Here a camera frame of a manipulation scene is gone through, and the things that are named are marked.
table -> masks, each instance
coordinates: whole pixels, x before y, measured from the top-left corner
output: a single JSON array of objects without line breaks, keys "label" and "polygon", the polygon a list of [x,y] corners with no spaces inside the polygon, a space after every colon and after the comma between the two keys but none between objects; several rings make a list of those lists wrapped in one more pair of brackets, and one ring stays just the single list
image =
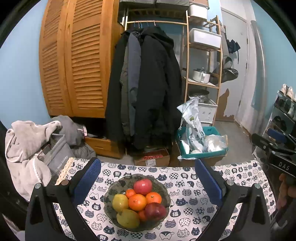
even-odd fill
[{"label": "table", "polygon": [[[59,181],[71,179],[77,170],[83,169],[88,160],[71,158],[60,175]],[[268,214],[275,211],[275,199],[267,178],[255,160],[240,164],[212,167],[224,179],[231,179],[238,185],[251,186],[257,182],[263,188]],[[104,214],[103,197],[109,185],[124,175],[141,173],[153,175],[168,189],[171,197],[170,213],[158,227],[142,233],[127,232],[114,226]],[[74,239],[58,204],[54,204],[58,219],[65,234]],[[233,215],[221,236],[227,237],[238,217],[241,204],[237,204]],[[93,184],[87,198],[77,209],[100,241],[128,240],[181,240],[195,241],[216,212],[194,167],[139,167],[102,162],[102,170]]]}]

apple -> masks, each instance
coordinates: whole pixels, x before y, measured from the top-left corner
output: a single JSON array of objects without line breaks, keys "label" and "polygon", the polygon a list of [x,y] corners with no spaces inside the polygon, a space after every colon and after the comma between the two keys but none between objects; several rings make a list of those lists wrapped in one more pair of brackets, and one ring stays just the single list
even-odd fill
[{"label": "apple", "polygon": [[142,179],[133,184],[133,189],[137,194],[146,196],[152,191],[152,182],[149,179]]},{"label": "apple", "polygon": [[146,218],[152,220],[161,220],[167,215],[166,208],[157,202],[152,202],[147,204],[145,207],[145,216]]}]

gray door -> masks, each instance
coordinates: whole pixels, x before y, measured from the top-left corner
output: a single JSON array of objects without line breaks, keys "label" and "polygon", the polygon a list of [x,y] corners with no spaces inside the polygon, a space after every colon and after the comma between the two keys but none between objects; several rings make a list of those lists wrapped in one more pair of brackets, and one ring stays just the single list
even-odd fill
[{"label": "gray door", "polygon": [[223,25],[226,27],[227,39],[238,42],[239,63],[237,52],[230,54],[233,65],[232,68],[239,72],[238,78],[221,84],[219,93],[219,104],[216,120],[234,121],[239,102],[242,97],[244,81],[246,77],[246,64],[248,59],[247,47],[247,24],[236,16],[222,10]]}]

orange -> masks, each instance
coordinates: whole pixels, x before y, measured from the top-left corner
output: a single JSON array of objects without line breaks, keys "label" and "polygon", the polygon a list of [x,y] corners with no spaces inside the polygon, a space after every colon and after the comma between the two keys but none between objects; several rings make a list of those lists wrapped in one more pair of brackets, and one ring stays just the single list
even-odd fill
[{"label": "orange", "polygon": [[128,206],[134,211],[141,211],[147,205],[146,198],[141,194],[135,194],[128,200]]},{"label": "orange", "polygon": [[157,192],[150,192],[146,195],[147,204],[152,202],[161,203],[161,196]]},{"label": "orange", "polygon": [[144,211],[144,210],[138,212],[138,215],[139,215],[139,218],[140,218],[140,220],[141,220],[142,222],[147,221],[147,218],[146,218],[146,216],[145,216],[145,211]]},{"label": "orange", "polygon": [[126,197],[130,198],[131,196],[135,195],[136,192],[133,189],[126,190]]}]

human hand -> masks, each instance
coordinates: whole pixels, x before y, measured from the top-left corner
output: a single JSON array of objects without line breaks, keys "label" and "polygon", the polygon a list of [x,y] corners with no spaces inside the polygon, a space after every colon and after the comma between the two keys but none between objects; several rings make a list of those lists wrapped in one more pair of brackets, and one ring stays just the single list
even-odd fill
[{"label": "human hand", "polygon": [[286,175],[281,174],[279,176],[279,180],[282,181],[281,186],[279,188],[279,198],[276,202],[276,208],[280,210],[287,204],[287,196],[292,198],[296,197],[296,186],[288,186],[286,183]]}]

